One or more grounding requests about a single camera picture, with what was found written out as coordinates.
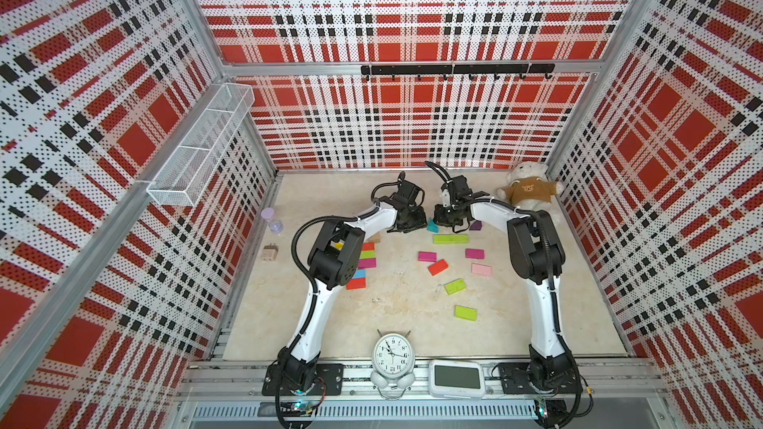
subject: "beige floor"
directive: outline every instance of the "beige floor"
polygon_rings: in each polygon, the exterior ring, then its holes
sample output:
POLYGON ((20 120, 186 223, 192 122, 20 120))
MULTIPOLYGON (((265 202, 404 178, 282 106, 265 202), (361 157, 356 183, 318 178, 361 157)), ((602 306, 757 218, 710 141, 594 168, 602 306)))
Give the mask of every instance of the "beige floor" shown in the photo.
MULTIPOLYGON (((464 172, 473 190, 489 193, 504 185, 505 173, 464 172)), ((319 215, 351 215, 367 209, 371 189, 395 180, 397 173, 337 172, 286 174, 276 197, 275 211, 285 226, 280 235, 267 233, 263 245, 279 246, 276 261, 259 259, 249 279, 241 307, 225 349, 227 360, 274 359, 297 324, 307 279, 291 260, 291 238, 304 222, 319 215)), ((442 181, 434 172, 411 171, 407 179, 426 191, 424 208, 431 217, 440 201, 442 181)), ((302 235, 303 262, 320 225, 302 235)), ((566 224, 558 225, 567 262, 561 285, 562 325, 567 342, 578 355, 625 354, 585 257, 566 224)), ((509 262, 506 234, 485 225, 469 232, 469 245, 433 245, 432 233, 421 229, 409 234, 381 234, 376 244, 378 268, 366 271, 368 288, 344 290, 337 298, 323 333, 321 357, 367 358, 376 330, 411 331, 417 357, 477 357, 525 355, 530 322, 524 282, 509 262), (493 276, 473 276, 464 249, 485 250, 484 264, 493 276), (431 276, 426 263, 416 261, 418 251, 437 252, 450 268, 431 276), (466 290, 448 296, 443 285, 463 278, 466 290), (477 321, 453 316, 454 305, 477 309, 477 321)))

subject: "brown sweater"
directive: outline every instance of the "brown sweater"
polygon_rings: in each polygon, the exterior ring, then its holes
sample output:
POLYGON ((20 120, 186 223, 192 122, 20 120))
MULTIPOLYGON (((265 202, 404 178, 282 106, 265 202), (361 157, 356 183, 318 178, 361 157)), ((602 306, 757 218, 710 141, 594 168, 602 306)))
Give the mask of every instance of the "brown sweater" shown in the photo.
POLYGON ((510 203, 519 203, 525 199, 537 199, 551 202, 551 196, 556 195, 556 183, 549 183, 539 177, 526 177, 504 188, 506 199, 510 203))

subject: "clock face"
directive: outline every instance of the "clock face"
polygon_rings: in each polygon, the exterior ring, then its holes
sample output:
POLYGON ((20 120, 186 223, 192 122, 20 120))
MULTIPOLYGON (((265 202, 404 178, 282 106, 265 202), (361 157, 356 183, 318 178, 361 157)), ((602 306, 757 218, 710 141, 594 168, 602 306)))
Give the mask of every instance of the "clock face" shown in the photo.
POLYGON ((387 334, 377 342, 373 355, 377 371, 388 377, 403 376, 414 365, 411 343, 399 334, 387 334))

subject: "red wire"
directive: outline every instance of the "red wire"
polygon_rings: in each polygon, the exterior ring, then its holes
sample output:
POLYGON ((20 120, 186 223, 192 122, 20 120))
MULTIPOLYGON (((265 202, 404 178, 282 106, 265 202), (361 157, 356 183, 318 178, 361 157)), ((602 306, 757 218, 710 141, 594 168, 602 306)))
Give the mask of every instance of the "red wire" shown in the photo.
POLYGON ((317 408, 318 406, 320 406, 321 404, 323 404, 323 400, 326 398, 326 382, 323 380, 323 378, 318 378, 318 380, 319 380, 319 381, 320 381, 320 383, 323 385, 323 396, 320 396, 320 401, 319 401, 319 402, 318 402, 318 404, 315 406, 316 408, 317 408))

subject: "orange block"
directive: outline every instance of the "orange block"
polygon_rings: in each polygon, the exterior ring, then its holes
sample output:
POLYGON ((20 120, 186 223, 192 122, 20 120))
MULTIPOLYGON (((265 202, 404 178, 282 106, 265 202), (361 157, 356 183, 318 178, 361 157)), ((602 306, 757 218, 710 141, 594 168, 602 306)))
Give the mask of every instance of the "orange block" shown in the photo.
POLYGON ((443 261, 438 261, 433 263, 432 265, 429 265, 427 269, 429 269, 429 272, 432 274, 432 276, 437 275, 438 273, 442 272, 444 269, 448 268, 448 263, 443 261))
POLYGON ((365 289, 366 279, 352 279, 347 283, 348 290, 365 289))

